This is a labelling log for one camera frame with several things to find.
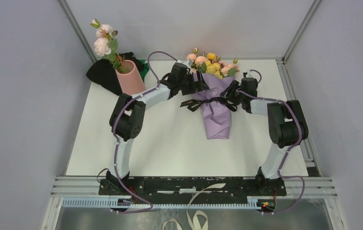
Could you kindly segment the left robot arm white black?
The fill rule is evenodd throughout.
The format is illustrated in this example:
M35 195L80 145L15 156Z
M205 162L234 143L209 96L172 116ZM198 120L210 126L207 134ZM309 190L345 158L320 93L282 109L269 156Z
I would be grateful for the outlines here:
M120 95L112 112L109 123L115 138L115 152L107 180L116 195L128 191L125 180L130 173L129 160L134 139L141 132L145 112L153 106L170 100L178 93L195 94L209 89L201 70L192 69L176 62L169 73L158 80L157 85L135 95Z

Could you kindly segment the black ribbon gold lettering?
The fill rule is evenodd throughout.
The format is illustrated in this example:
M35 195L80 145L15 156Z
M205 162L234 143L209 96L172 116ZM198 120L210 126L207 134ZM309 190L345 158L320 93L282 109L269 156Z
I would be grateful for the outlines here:
M237 105L234 105L222 97L212 97L205 100L190 99L182 102L180 107L186 107L191 112L195 112L205 104L208 105L212 112L223 113L225 111L237 111Z

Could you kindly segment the purple wrapping paper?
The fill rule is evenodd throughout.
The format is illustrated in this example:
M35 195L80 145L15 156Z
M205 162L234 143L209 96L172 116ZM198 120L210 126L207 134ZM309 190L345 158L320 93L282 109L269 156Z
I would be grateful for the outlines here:
M214 75L205 73L202 77L209 89L193 95L193 98L198 101L219 97L235 80L235 77L219 79ZM228 139L231 126L231 110L217 101L204 103L200 106L200 109L203 115L207 139Z

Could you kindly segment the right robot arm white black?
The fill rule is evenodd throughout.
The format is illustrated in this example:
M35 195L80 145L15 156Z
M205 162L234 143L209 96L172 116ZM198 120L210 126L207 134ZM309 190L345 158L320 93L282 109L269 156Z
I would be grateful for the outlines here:
M283 101L258 96L258 81L252 77L233 81L220 96L234 105L240 105L250 114L268 119L269 137L272 142L265 162L256 175L255 190L262 196L274 190L274 183L289 176L282 175L282 168L295 147L307 139L309 131L298 100Z

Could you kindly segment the pink and yellow flower bouquet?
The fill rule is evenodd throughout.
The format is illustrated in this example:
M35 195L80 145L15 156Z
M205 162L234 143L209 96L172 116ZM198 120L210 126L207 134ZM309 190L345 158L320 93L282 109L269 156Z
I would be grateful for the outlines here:
M215 53L202 53L200 55L198 48L194 48L192 53L187 55L186 60L191 63L193 73L198 71L213 75L219 79L234 77L240 71L237 59L228 64L221 61L221 58Z

